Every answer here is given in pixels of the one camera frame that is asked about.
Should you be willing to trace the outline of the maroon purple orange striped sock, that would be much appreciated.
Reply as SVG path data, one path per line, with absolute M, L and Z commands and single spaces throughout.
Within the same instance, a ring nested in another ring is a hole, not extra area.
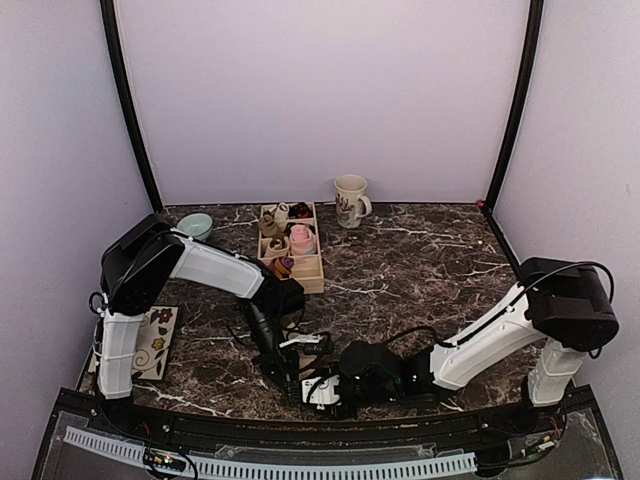
M 278 279 L 286 280 L 290 278 L 294 265 L 295 261 L 291 257 L 276 257 L 271 260 L 268 269 Z

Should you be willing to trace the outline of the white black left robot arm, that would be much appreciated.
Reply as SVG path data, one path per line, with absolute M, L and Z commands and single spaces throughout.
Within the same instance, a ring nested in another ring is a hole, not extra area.
M 280 278 L 264 263 L 216 248 L 149 214 L 102 254 L 100 289 L 89 300 L 99 315 L 97 373 L 106 400 L 103 421 L 120 436 L 141 427 L 140 412 L 124 398 L 133 392 L 133 366 L 145 315 L 173 285 L 195 285 L 198 292 L 219 291 L 237 300 L 255 360 L 280 388 L 299 392 L 303 375 L 333 350 L 329 333 L 305 333 L 285 321 L 306 306 L 303 286 Z

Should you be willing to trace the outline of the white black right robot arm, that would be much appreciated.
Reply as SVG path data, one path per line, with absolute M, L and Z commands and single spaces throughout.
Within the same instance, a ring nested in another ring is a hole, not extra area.
M 561 402 L 585 357 L 615 338 L 619 322 L 612 307 L 615 286 L 601 281 L 612 274 L 598 262 L 532 257 L 520 273 L 493 308 L 456 335 L 442 339 L 426 326 L 433 343 L 414 355 L 403 358 L 390 349 L 398 335 L 350 343 L 338 361 L 302 381 L 302 402 L 337 419 L 383 403 L 433 408 L 489 367 L 543 341 L 524 381 L 524 401 L 510 413 L 517 432 L 534 432 L 549 407 Z

